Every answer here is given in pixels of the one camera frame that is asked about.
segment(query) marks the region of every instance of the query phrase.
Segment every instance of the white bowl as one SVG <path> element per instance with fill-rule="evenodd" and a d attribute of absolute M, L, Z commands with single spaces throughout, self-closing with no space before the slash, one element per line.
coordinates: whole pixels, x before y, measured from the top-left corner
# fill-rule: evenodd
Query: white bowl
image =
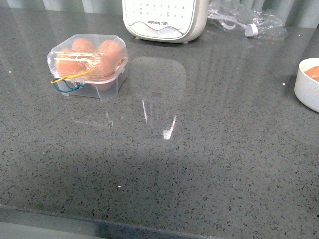
<path fill-rule="evenodd" d="M 306 70 L 315 66 L 319 66 L 319 58 L 309 58 L 300 62 L 295 94 L 304 105 L 319 112 L 319 82 L 305 74 Z"/>

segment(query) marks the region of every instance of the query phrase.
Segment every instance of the clear plastic bag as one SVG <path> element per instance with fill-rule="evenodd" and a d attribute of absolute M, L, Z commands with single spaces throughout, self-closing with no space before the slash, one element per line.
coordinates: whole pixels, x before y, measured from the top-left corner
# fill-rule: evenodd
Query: clear plastic bag
<path fill-rule="evenodd" d="M 245 8 L 239 0 L 212 0 L 208 19 L 232 34 L 265 40 L 284 40 L 285 24 L 274 12 L 256 12 Z"/>

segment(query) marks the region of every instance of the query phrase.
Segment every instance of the orange food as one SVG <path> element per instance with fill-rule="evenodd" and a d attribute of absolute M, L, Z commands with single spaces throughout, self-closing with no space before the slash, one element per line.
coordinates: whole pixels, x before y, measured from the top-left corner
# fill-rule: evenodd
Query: orange food
<path fill-rule="evenodd" d="M 124 51 L 120 44 L 112 40 L 106 40 L 99 46 L 99 51 L 105 56 L 109 57 L 110 60 L 118 64 L 124 58 Z"/>
<path fill-rule="evenodd" d="M 312 67 L 305 71 L 305 74 L 319 82 L 319 66 Z"/>
<path fill-rule="evenodd" d="M 85 38 L 78 38 L 73 42 L 72 50 L 76 52 L 94 52 L 96 47 L 92 41 Z"/>
<path fill-rule="evenodd" d="M 105 84 L 93 84 L 92 86 L 96 87 L 98 91 L 107 91 L 113 86 L 114 82 L 115 80 Z"/>
<path fill-rule="evenodd" d="M 61 53 L 56 55 L 55 67 L 60 77 L 66 75 L 75 75 L 84 72 L 83 66 L 78 61 L 73 61 L 74 56 L 70 56 L 71 49 L 62 49 Z"/>
<path fill-rule="evenodd" d="M 110 60 L 107 56 L 98 54 L 95 56 L 95 61 L 93 64 L 92 76 L 96 76 L 96 81 L 105 80 L 105 76 L 109 76 L 116 70 L 116 64 L 114 61 Z"/>

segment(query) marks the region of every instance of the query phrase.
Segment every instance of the countertop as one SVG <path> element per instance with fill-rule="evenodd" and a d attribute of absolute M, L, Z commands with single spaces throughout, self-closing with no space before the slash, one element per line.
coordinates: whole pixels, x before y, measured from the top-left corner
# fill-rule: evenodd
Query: countertop
<path fill-rule="evenodd" d="M 121 16 L 0 8 L 0 22 L 1 207 L 319 238 L 319 114 L 294 94 L 298 63 L 319 57 L 318 29 L 271 42 L 208 24 L 196 41 L 165 44 L 136 40 Z M 117 97 L 66 97 L 50 84 L 47 54 L 78 33 L 125 41 Z"/>

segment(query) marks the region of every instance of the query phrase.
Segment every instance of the white appliance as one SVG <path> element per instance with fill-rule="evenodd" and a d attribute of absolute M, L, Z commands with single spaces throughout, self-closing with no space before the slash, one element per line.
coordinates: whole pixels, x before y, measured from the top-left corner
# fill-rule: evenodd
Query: white appliance
<path fill-rule="evenodd" d="M 187 43 L 207 22 L 209 0 L 122 0 L 123 21 L 136 38 Z"/>

